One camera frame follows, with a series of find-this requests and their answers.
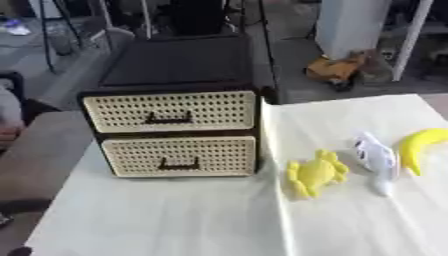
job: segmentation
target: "yellow crab toy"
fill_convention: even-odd
[[[302,165],[298,161],[290,161],[286,176],[297,196],[317,197],[318,189],[329,182],[345,181],[349,168],[338,160],[334,152],[317,150],[316,159]]]

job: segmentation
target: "drawer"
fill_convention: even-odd
[[[253,91],[85,96],[99,133],[245,130],[254,127]]]
[[[109,139],[101,147],[119,177],[248,176],[257,160],[252,136]]]

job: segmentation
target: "banana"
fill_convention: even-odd
[[[406,136],[399,143],[401,166],[421,176],[418,155],[427,145],[448,140],[448,129],[426,129]]]

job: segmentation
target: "table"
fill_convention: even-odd
[[[247,179],[120,180],[91,145],[26,244],[45,256],[446,255],[447,145],[422,161],[424,176],[404,173],[391,199],[373,194],[349,158],[349,181],[316,200],[287,201],[277,175],[317,148],[345,152],[360,130],[391,144],[447,127],[421,98],[264,105],[263,121],[269,153]]]

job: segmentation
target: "person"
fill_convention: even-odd
[[[0,84],[0,152],[11,146],[24,127],[19,100]]]

